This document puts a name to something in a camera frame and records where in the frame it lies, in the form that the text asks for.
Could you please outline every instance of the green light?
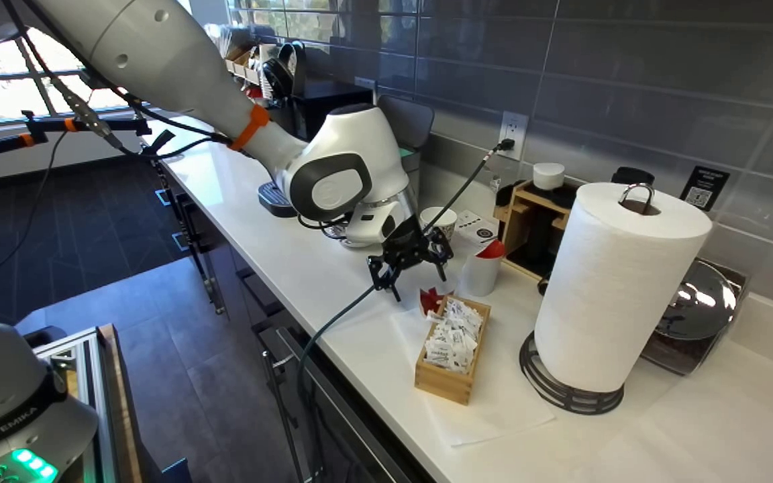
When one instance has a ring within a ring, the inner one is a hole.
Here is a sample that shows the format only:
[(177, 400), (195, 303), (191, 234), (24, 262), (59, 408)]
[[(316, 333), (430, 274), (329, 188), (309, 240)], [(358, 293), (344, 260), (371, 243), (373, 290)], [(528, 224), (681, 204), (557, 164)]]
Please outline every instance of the green light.
[(42, 462), (27, 447), (10, 451), (10, 462), (30, 483), (52, 483), (59, 478), (59, 468), (52, 463)]

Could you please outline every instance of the kitchen counter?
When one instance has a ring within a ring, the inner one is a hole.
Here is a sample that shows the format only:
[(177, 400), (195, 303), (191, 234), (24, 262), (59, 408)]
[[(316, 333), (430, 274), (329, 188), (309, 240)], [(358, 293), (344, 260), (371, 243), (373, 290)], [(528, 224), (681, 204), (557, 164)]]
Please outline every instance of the kitchen counter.
[[(200, 144), (167, 165), (309, 333), (371, 287), (361, 252), (256, 204), (267, 179), (261, 164)], [(686, 378), (638, 361), (617, 411), (562, 412), (517, 366), (540, 309), (526, 274), (501, 271), (479, 298), (493, 314), (473, 403), (419, 392), (412, 364), (427, 334), (419, 290), (454, 290), (454, 262), (447, 274), (440, 282), (435, 264), (408, 271), (400, 303), (373, 293), (320, 340), (436, 480), (773, 480), (773, 358), (725, 337)]]

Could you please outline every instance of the floor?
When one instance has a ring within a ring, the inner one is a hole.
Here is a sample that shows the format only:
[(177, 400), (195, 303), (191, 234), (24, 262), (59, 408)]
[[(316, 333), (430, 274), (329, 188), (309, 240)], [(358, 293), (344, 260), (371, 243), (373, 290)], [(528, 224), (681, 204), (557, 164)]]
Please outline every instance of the floor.
[(138, 428), (160, 466), (184, 456), (195, 483), (291, 480), (254, 337), (214, 314), (188, 258), (31, 311), (24, 325), (118, 326)]
[(0, 179), (0, 322), (181, 258), (144, 160), (52, 169), (40, 204), (36, 188), (40, 175)]

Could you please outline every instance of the black strap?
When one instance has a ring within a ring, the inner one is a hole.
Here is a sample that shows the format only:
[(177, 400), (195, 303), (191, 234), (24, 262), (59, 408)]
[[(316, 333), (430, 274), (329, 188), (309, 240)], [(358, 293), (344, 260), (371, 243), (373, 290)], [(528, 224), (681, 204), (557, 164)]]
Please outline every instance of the black strap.
[(47, 404), (66, 400), (66, 392), (59, 389), (57, 376), (46, 366), (46, 378), (40, 386), (10, 412), (0, 415), (0, 440), (10, 436), (14, 431), (24, 428), (35, 420)]

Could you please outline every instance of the small box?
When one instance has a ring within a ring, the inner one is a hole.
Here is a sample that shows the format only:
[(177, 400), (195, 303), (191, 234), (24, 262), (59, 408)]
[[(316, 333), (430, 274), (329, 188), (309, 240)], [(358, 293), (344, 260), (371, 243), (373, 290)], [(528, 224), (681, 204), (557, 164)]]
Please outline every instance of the small box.
[(464, 299), (464, 303), (473, 306), (482, 318), (478, 326), (478, 345), (473, 352), (469, 373), (455, 373), (455, 369), (432, 364), (424, 356), (424, 345), (420, 345), (419, 358), (415, 358), (415, 381), (412, 381), (419, 389), (432, 392), (432, 393), (444, 396), (444, 400), (454, 400), (454, 403), (462, 403), (462, 404), (469, 403), (474, 373), (478, 373), (478, 358), (479, 358), (482, 340), (486, 340), (486, 326), (491, 318), (491, 306), (478, 303), (478, 299)]

